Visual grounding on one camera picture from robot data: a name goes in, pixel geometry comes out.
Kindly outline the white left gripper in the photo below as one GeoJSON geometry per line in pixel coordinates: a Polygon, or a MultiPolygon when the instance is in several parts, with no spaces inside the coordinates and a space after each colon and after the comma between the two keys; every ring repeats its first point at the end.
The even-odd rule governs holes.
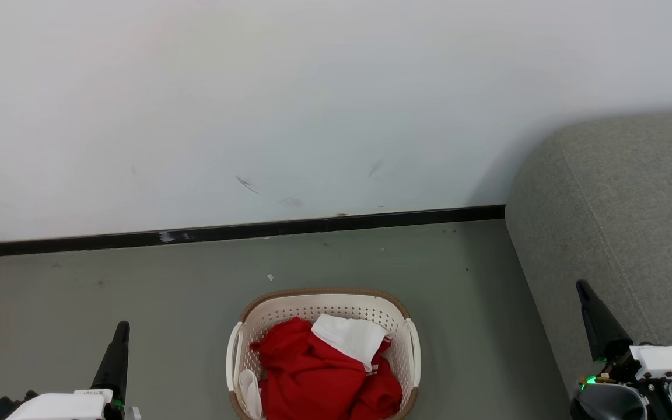
{"type": "Polygon", "coordinates": [[[45,393],[21,403],[7,419],[141,419],[125,406],[130,325],[121,321],[102,357],[91,389],[45,393]]]}

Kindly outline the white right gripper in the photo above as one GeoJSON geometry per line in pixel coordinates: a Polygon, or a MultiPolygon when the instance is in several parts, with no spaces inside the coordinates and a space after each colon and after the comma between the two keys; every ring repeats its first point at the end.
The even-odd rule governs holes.
{"type": "Polygon", "coordinates": [[[601,409],[672,409],[672,345],[633,345],[586,280],[576,282],[590,355],[600,374],[601,409]]]}

